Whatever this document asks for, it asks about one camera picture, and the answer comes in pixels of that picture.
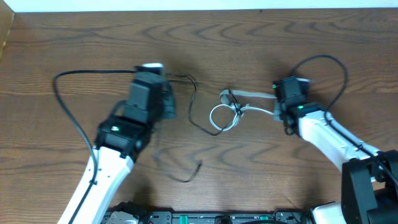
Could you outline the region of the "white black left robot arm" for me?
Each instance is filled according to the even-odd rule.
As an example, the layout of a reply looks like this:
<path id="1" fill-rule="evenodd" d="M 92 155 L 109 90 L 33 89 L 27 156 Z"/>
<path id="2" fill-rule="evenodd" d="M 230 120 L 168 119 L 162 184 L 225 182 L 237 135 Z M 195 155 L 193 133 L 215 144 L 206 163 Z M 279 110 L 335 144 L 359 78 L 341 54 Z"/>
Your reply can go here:
<path id="1" fill-rule="evenodd" d="M 134 75 L 128 100 L 118 102 L 99 125 L 83 176 L 59 223 L 99 223 L 148 145 L 155 124 L 174 118 L 174 96 L 165 72 L 142 68 Z"/>

